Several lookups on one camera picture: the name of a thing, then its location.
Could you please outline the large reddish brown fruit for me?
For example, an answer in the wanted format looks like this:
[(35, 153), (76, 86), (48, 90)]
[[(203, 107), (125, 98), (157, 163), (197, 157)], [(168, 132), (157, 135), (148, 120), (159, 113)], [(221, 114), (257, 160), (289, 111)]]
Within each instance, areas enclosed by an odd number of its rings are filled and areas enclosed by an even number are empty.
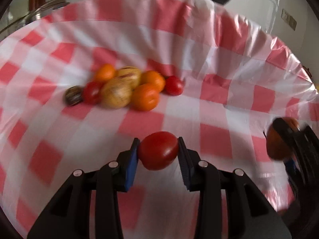
[(266, 134), (267, 155), (275, 161), (286, 161), (292, 158), (294, 150), (291, 149), (274, 129), (273, 120)]

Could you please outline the red tomato front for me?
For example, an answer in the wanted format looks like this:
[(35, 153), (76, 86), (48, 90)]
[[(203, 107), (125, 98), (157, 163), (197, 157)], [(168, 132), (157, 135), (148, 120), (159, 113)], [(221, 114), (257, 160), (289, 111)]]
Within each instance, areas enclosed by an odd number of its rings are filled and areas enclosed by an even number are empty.
[(178, 139), (170, 132), (155, 132), (145, 137), (138, 147), (138, 158), (148, 170), (162, 170), (178, 155)]

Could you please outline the red tomato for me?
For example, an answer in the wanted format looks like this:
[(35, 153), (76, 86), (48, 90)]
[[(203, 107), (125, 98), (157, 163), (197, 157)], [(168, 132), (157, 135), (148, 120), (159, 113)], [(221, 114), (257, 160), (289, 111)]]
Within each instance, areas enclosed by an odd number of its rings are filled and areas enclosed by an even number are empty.
[(178, 77), (172, 75), (165, 79), (164, 90), (168, 95), (179, 96), (184, 91), (184, 85)]
[(83, 102), (91, 105), (99, 104), (102, 100), (100, 90), (103, 85), (103, 83), (98, 81), (88, 82), (82, 92)]
[(145, 137), (138, 147), (138, 158), (148, 170), (162, 170), (178, 155), (178, 139), (170, 132), (155, 132)]

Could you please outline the small dark striped fruit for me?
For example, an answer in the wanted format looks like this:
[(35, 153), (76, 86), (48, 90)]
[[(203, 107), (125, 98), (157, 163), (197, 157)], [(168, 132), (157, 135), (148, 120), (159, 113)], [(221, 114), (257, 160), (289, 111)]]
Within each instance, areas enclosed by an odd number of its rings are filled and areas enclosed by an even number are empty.
[(83, 102), (82, 92), (82, 86), (72, 86), (64, 92), (63, 101), (67, 106), (75, 106), (80, 104)]

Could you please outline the red tomato left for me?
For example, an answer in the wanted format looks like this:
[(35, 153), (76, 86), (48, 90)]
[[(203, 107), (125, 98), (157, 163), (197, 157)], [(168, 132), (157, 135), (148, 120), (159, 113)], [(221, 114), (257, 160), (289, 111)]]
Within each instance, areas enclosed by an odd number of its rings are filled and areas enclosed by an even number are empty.
[(98, 81), (88, 82), (82, 92), (83, 102), (91, 105), (99, 104), (102, 100), (100, 90), (103, 85), (103, 83)]

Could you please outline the yellow striped melon front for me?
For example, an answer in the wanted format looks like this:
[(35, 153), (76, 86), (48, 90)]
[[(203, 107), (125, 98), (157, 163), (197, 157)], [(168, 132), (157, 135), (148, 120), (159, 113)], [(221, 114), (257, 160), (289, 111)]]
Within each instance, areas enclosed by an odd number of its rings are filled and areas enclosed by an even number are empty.
[(132, 89), (127, 81), (121, 78), (109, 80), (100, 90), (101, 106), (110, 109), (126, 107), (132, 96)]

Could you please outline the yellow striped melon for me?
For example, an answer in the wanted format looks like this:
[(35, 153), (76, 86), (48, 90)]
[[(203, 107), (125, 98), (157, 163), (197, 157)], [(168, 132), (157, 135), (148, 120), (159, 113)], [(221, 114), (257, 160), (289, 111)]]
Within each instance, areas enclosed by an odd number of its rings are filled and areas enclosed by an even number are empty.
[(125, 66), (116, 71), (116, 77), (126, 81), (132, 90), (140, 85), (142, 72), (134, 66)]
[(110, 109), (126, 107), (132, 96), (132, 89), (127, 81), (121, 78), (109, 80), (100, 90), (101, 106)]

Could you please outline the red white checkered tablecloth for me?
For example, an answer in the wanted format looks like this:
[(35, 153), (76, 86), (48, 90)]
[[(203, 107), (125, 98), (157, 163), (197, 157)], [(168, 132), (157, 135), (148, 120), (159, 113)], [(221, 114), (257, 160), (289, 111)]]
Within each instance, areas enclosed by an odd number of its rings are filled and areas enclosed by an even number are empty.
[(218, 169), (243, 169), (284, 213), (294, 196), (267, 154), (281, 117), (318, 131), (318, 92), (279, 38), (210, 0), (84, 0), (1, 41), (1, 209), (15, 236), (69, 177), (154, 135), (127, 193), (125, 238), (191, 238), (199, 194), (177, 157), (182, 137)]

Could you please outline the orange tangerine front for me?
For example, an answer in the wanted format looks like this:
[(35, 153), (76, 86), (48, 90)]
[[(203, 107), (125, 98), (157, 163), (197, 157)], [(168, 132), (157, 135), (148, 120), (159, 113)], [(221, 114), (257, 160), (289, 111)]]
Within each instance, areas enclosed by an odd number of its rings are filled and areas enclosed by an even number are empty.
[(130, 106), (137, 111), (151, 111), (159, 104), (159, 97), (153, 84), (142, 84), (132, 92)]

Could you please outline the orange tangerine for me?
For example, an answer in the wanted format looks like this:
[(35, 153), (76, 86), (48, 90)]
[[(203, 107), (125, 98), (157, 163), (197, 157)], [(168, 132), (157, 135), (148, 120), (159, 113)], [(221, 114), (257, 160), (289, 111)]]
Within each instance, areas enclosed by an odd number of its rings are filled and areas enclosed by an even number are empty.
[(116, 69), (112, 64), (103, 64), (94, 74), (93, 81), (107, 83), (116, 75)]
[(142, 84), (132, 92), (130, 106), (137, 111), (151, 111), (159, 104), (159, 97), (153, 84)]
[(157, 71), (146, 71), (141, 75), (140, 84), (153, 84), (158, 92), (162, 92), (165, 87), (165, 79)]

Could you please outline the red tomato back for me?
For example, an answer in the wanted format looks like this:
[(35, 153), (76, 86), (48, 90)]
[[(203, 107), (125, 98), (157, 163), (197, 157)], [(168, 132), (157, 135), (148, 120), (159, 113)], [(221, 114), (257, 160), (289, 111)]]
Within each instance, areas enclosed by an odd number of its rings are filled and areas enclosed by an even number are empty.
[(164, 90), (168, 95), (179, 96), (184, 91), (184, 85), (178, 77), (172, 75), (165, 79)]

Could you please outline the orange tangerine far left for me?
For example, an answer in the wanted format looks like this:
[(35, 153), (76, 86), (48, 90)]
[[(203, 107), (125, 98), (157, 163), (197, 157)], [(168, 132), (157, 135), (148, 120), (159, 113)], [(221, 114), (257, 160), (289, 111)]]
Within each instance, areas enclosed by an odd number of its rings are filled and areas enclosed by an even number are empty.
[(116, 75), (116, 69), (112, 64), (103, 64), (94, 74), (93, 81), (107, 83)]

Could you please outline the yellow striped melon back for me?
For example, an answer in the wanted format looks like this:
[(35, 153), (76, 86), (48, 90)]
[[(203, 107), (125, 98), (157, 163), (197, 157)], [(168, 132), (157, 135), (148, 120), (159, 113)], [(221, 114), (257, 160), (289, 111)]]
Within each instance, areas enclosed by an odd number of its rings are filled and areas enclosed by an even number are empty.
[(140, 85), (142, 72), (134, 66), (125, 66), (116, 71), (116, 77), (126, 81), (132, 90)]

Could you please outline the orange tangerine back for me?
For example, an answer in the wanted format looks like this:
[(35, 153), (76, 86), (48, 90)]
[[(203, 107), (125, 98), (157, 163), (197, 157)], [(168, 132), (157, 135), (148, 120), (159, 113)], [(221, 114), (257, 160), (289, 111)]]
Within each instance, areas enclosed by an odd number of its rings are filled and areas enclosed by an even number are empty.
[(141, 75), (140, 84), (153, 84), (158, 92), (162, 92), (165, 87), (165, 79), (157, 71), (146, 71)]

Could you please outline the wall power socket right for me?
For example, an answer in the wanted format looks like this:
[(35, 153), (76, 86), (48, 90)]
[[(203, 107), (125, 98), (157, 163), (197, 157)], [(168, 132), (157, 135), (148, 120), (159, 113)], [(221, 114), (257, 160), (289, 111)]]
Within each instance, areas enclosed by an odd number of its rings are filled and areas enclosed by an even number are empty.
[(296, 30), (297, 22), (285, 9), (282, 9), (281, 18), (286, 22), (294, 31)]

